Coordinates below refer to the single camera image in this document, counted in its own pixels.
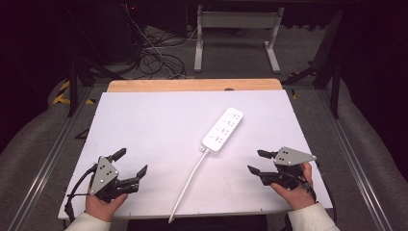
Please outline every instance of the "white table surface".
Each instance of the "white table surface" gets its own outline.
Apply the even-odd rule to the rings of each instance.
[[[242,123],[218,155],[209,154],[203,160],[175,217],[290,210],[283,198],[247,168],[276,170],[272,160],[258,156],[258,149],[277,151],[288,146],[311,153],[284,90],[103,93],[67,192],[99,156],[125,147],[126,155],[114,163],[118,179],[134,177],[145,165],[148,169],[139,191],[129,194],[115,216],[168,218],[201,158],[202,139],[228,107],[243,112]],[[318,201],[332,208],[316,164],[311,164]],[[89,178],[77,193],[85,193],[88,183]],[[58,218],[67,218],[65,203],[66,198]],[[85,210],[84,196],[74,197],[72,203],[75,216]]]

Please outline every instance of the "black wire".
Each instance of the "black wire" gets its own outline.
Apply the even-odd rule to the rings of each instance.
[[[64,230],[65,230],[66,228],[68,228],[68,226],[66,225],[66,220],[65,220],[65,219],[63,219],[63,228],[64,228]]]
[[[291,220],[289,219],[289,215],[285,215],[285,227],[281,231],[293,231]]]
[[[143,49],[141,51],[139,71],[144,75],[136,77],[135,79],[143,78],[146,76],[153,77],[154,74],[161,71],[164,67],[170,72],[167,79],[174,76],[186,76],[186,67],[184,63],[177,57],[168,54],[156,54],[149,49]]]
[[[75,220],[75,216],[74,216],[74,211],[72,208],[72,198],[75,196],[75,192],[77,191],[78,187],[81,185],[81,183],[84,181],[84,179],[91,173],[95,172],[97,168],[97,165],[93,165],[93,167],[91,167],[90,169],[87,170],[87,172],[85,172],[85,174],[83,176],[81,176],[81,178],[78,180],[78,182],[75,184],[74,188],[71,191],[71,194],[68,194],[68,200],[66,201],[65,204],[65,209],[64,211],[66,212],[66,214],[69,217],[69,220],[72,222]]]
[[[313,199],[315,200],[315,202],[317,202],[316,192],[315,192],[315,190],[313,189],[313,187],[310,185],[310,183],[308,181],[300,180],[299,178],[293,176],[292,174],[290,174],[288,172],[280,172],[280,173],[285,175],[285,176],[291,177],[294,181],[299,183],[300,186],[306,186],[307,193],[310,193],[311,196],[313,197]]]
[[[156,34],[160,35],[159,38],[156,38],[156,37],[153,36],[153,35],[156,35]],[[152,42],[152,44],[154,46],[159,46],[160,44],[165,43],[170,39],[175,39],[175,38],[179,39],[179,37],[177,37],[177,36],[175,36],[173,34],[170,34],[168,32],[156,32],[156,33],[150,34],[149,36],[151,36],[153,39],[155,39],[154,42],[150,41],[150,42]],[[176,44],[171,44],[171,45],[180,44],[180,43],[184,42],[185,40],[186,40],[185,38],[182,38],[181,41],[177,42]]]
[[[318,167],[318,170],[320,171],[320,163],[316,161],[316,165]],[[324,187],[326,188],[327,194],[329,195],[330,201],[332,202],[332,205],[333,205],[333,221],[337,226],[337,210],[336,210],[336,204],[334,203],[333,194],[330,191],[329,187],[327,186],[326,182],[324,181],[323,177],[321,177],[321,180],[323,181]]]
[[[89,195],[89,193],[77,193],[77,194],[72,195],[72,197],[75,197],[77,195]]]

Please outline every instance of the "white cable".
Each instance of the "white cable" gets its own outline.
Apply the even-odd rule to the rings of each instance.
[[[208,154],[209,152],[210,152],[210,149],[207,148],[207,149],[205,150],[203,156],[201,157],[200,161],[197,163],[197,165],[195,166],[194,170],[192,171],[192,173],[191,173],[191,175],[190,175],[190,177],[189,177],[189,180],[187,181],[186,186],[184,187],[183,191],[182,191],[181,194],[180,194],[179,199],[177,200],[176,205],[174,206],[173,212],[171,212],[170,218],[168,219],[168,223],[172,223],[172,222],[174,221],[174,213],[175,213],[176,210],[177,210],[178,204],[180,203],[181,198],[183,197],[184,192],[186,191],[187,186],[189,185],[189,183],[190,183],[192,177],[194,176],[195,171],[198,169],[198,166],[201,164],[202,160],[204,160],[204,157],[207,156],[207,154]]]
[[[132,16],[129,14],[128,9],[127,9],[126,7],[123,7],[123,9],[127,12],[129,19],[130,19],[130,20],[133,22],[133,24],[138,28],[140,34],[144,37],[144,39],[146,39],[146,40],[150,43],[150,45],[152,46],[152,48],[155,49],[157,53],[159,53],[160,58],[161,58],[161,59],[160,59],[160,66],[162,66],[162,65],[163,65],[163,55],[162,55],[162,53],[160,53],[160,51],[153,45],[153,43],[151,43],[150,40],[144,35],[144,33],[141,31],[141,29],[140,29],[138,23],[136,23],[136,22],[133,20]]]

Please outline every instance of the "metal leg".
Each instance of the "metal leg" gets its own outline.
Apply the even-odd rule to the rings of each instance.
[[[313,74],[315,72],[314,69],[312,68],[307,68],[303,70],[302,72],[295,74],[292,78],[288,78],[287,80],[281,81],[282,85],[291,85],[292,83],[297,82],[298,80],[303,79],[304,77]]]
[[[284,11],[284,8],[279,8],[277,16],[274,19],[273,31],[272,31],[272,35],[270,36],[270,40],[265,41],[265,48],[268,53],[270,65],[272,66],[273,73],[276,73],[276,74],[280,73],[280,67],[279,67],[278,61],[276,60],[275,53],[273,52],[273,44],[276,41],[276,36],[278,34],[279,25],[282,20],[283,11]]]
[[[203,40],[202,40],[202,7],[198,6],[197,10],[197,44],[195,46],[195,61],[194,72],[201,71],[202,57],[203,57]]]

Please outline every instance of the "white power strip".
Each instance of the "white power strip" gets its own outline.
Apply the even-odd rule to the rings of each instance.
[[[206,149],[209,149],[211,154],[218,154],[219,150],[238,127],[242,118],[242,112],[235,108],[228,108],[203,139],[200,151],[204,152]]]
[[[234,108],[228,108],[221,118],[217,121],[214,127],[210,130],[207,136],[204,137],[202,145],[200,146],[200,151],[204,152],[200,161],[195,165],[194,170],[192,171],[189,180],[186,183],[183,191],[180,194],[180,197],[177,200],[176,205],[174,206],[173,211],[171,212],[168,223],[174,221],[174,214],[177,210],[177,207],[181,201],[181,198],[186,191],[187,186],[189,185],[192,177],[194,176],[195,171],[198,169],[198,166],[201,164],[202,160],[208,153],[217,154],[222,146],[228,141],[228,138],[231,137],[232,133],[236,130],[237,126],[240,124],[243,118],[243,113]]]

